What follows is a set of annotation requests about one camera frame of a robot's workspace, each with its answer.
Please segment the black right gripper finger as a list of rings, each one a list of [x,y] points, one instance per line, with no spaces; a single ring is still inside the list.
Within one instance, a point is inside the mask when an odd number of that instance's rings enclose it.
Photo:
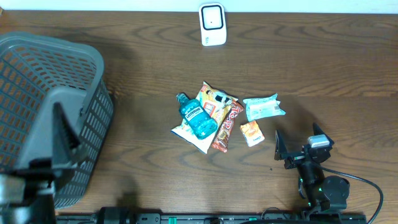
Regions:
[[[276,140],[276,144],[275,144],[274,159],[276,161],[284,160],[287,157],[287,148],[285,146],[283,137],[279,130],[275,131],[275,140]]]
[[[332,140],[332,138],[330,138],[322,129],[321,127],[319,127],[319,125],[317,123],[313,123],[312,124],[312,128],[313,128],[313,133],[314,135],[325,135],[325,137],[327,138],[327,140],[329,140],[330,145],[334,145],[335,142]]]

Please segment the small orange snack packet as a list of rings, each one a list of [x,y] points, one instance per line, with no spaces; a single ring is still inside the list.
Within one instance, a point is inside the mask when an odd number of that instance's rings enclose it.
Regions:
[[[256,144],[259,144],[265,137],[259,128],[258,123],[254,120],[248,122],[246,124],[240,125],[240,130],[246,140],[246,143],[249,147],[253,147]]]

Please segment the green white packet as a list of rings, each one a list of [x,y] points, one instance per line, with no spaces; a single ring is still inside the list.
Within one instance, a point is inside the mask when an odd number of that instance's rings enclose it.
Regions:
[[[283,116],[286,114],[280,108],[280,101],[277,100],[277,93],[265,98],[246,98],[246,116],[249,122],[273,116]]]

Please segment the orange red candy bar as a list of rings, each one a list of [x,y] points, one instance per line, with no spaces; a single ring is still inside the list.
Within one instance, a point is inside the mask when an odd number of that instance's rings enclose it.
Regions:
[[[226,153],[228,151],[229,138],[233,130],[236,117],[244,110],[243,106],[234,101],[231,104],[231,110],[229,111],[227,117],[222,122],[220,129],[211,144],[213,149],[217,149],[221,152]]]

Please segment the yellow white snack bag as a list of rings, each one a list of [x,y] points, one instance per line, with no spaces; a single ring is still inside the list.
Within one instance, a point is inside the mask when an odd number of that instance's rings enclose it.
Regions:
[[[207,138],[200,140],[194,135],[191,127],[182,118],[182,123],[171,129],[171,133],[193,144],[199,151],[206,154],[222,122],[231,110],[232,102],[238,99],[224,91],[211,87],[207,82],[203,82],[203,86],[197,96],[192,99],[197,99],[205,111],[217,122],[217,130]]]

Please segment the blue Listerine mouthwash bottle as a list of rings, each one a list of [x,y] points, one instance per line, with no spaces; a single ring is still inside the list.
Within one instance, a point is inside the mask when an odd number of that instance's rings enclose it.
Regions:
[[[198,139],[205,139],[217,130],[217,122],[197,99],[190,99],[185,93],[177,94],[176,99],[180,104],[178,112]]]

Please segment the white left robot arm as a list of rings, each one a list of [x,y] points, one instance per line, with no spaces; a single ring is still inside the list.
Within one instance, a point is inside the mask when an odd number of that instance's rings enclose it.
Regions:
[[[52,109],[52,153],[1,174],[1,223],[55,223],[54,195],[86,161],[87,150],[60,103]]]

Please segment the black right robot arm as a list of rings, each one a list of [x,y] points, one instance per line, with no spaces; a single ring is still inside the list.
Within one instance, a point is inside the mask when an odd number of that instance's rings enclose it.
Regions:
[[[275,132],[275,156],[277,161],[283,160],[286,169],[297,169],[299,173],[298,191],[306,198],[310,208],[316,212],[340,212],[347,208],[350,184],[348,180],[336,176],[325,176],[321,163],[331,157],[334,141],[314,123],[313,136],[300,151],[289,152],[284,143],[282,133]]]

